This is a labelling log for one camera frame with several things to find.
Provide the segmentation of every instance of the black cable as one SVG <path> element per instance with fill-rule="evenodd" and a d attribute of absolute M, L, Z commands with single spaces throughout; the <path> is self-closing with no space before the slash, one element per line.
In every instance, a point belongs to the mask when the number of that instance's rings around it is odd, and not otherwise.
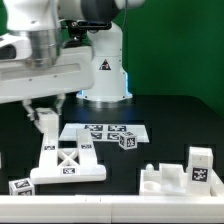
<path fill-rule="evenodd" d="M 122 25 L 122 31 L 125 30 L 126 24 L 127 24 L 127 14 L 128 14 L 128 0 L 125 0 L 125 8 L 124 8 L 124 21 Z"/>

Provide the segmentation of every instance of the green wall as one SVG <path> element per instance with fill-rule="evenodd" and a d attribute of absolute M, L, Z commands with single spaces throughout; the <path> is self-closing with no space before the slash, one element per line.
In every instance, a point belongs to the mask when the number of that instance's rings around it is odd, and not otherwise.
<path fill-rule="evenodd" d="M 136 94 L 196 96 L 224 117 L 224 0 L 146 0 L 130 10 L 124 68 Z"/>

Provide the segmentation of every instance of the white base piece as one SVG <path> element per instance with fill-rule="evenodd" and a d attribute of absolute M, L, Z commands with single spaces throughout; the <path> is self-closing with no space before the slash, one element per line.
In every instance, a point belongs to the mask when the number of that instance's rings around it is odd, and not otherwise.
<path fill-rule="evenodd" d="M 103 181 L 106 169 L 102 165 L 57 167 L 53 170 L 35 168 L 30 178 L 33 184 Z"/>
<path fill-rule="evenodd" d="M 97 157 L 89 129 L 77 130 L 78 148 L 58 149 L 57 134 L 44 135 L 39 167 L 32 169 L 33 184 L 103 181 L 106 169 L 97 164 Z"/>
<path fill-rule="evenodd" d="M 224 186 L 212 196 L 0 196 L 0 222 L 223 223 Z"/>

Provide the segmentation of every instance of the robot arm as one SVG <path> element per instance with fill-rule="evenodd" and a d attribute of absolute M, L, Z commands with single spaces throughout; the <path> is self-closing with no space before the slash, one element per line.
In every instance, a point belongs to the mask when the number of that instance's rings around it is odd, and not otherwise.
<path fill-rule="evenodd" d="M 145 0 L 59 0 L 59 16 L 67 20 L 111 22 L 123 9 L 141 6 Z"/>
<path fill-rule="evenodd" d="M 92 48 L 63 49 L 60 19 L 111 22 L 144 0 L 4 0 L 0 103 L 65 94 L 93 85 Z"/>

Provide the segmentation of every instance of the black table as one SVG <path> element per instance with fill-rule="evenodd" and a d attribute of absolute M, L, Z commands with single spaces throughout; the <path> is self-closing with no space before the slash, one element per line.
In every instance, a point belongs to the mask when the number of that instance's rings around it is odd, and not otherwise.
<path fill-rule="evenodd" d="M 53 98 L 34 101 L 34 107 L 50 105 Z M 26 117 L 20 102 L 0 105 L 0 194 L 8 194 L 8 181 L 29 177 L 38 166 L 42 135 Z M 95 142 L 99 164 L 107 179 L 93 183 L 36 186 L 38 195 L 137 195 L 140 170 L 148 163 L 187 166 L 189 146 L 210 147 L 214 169 L 224 180 L 224 120 L 201 100 L 188 96 L 135 96 L 132 104 L 114 109 L 96 109 L 77 104 L 70 94 L 63 107 L 61 130 L 66 123 L 143 124 L 150 143 L 138 143 L 125 151 L 118 143 Z M 61 142 L 61 147 L 75 142 Z"/>

